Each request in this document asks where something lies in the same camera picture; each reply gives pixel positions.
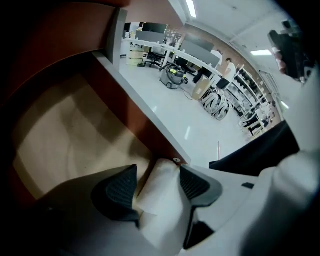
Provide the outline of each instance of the white counter edge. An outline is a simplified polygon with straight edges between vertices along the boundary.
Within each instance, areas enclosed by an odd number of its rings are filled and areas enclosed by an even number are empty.
[[[151,120],[151,122],[159,129],[165,138],[171,143],[175,150],[190,164],[190,156],[183,150],[181,145],[168,131],[165,125],[159,120],[157,115],[151,110],[147,103],[140,97],[136,90],[130,83],[116,70],[113,64],[100,52],[92,52],[93,56],[103,65],[103,67],[110,73],[110,75],[118,82],[118,84],[129,95],[132,101],[141,109],[141,111]]]

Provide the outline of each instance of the floor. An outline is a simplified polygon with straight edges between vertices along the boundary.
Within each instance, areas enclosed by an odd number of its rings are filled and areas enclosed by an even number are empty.
[[[245,146],[249,140],[240,126],[240,119],[232,110],[218,121],[209,115],[196,100],[190,100],[195,84],[187,74],[189,83],[182,89],[170,90],[160,81],[158,67],[136,67],[120,60],[120,73],[134,87],[169,132],[190,156],[194,165],[208,167],[218,159],[218,142],[221,158]]]

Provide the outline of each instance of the vacuum cleaner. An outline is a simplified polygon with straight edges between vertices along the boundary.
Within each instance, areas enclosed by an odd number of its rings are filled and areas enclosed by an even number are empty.
[[[161,68],[162,71],[160,81],[169,89],[178,89],[183,83],[187,84],[188,79],[184,71],[176,64],[169,63]]]

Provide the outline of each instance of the ceiling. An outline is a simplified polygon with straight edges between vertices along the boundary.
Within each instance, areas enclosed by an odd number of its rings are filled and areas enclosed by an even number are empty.
[[[270,91],[287,105],[293,103],[301,84],[282,75],[273,56],[253,56],[250,52],[271,50],[268,33],[283,30],[289,16],[272,0],[193,0],[197,18],[190,15],[186,0],[169,0],[184,24],[195,26],[220,38],[236,49],[261,75]],[[270,77],[275,86],[270,85]]]

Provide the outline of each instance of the grey partition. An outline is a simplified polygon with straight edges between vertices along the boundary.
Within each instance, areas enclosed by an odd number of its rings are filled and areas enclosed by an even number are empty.
[[[204,63],[211,64],[213,68],[215,68],[220,61],[220,59],[211,54],[210,51],[207,51],[206,49],[203,49],[199,45],[196,45],[188,40],[183,41],[180,51],[183,50],[185,50],[187,54],[196,57]]]
[[[200,46],[201,48],[211,52],[213,48],[215,47],[212,43],[203,40],[202,38],[192,35],[192,34],[186,34],[184,40],[187,40],[197,46]]]
[[[105,56],[120,70],[120,52],[122,36],[124,34],[125,22],[128,11],[122,8],[117,8],[112,18],[112,26],[108,33],[108,40],[104,47]]]
[[[144,40],[148,42],[160,42],[162,44],[165,39],[165,34],[149,32],[149,31],[137,31],[135,34],[135,38],[139,40]]]

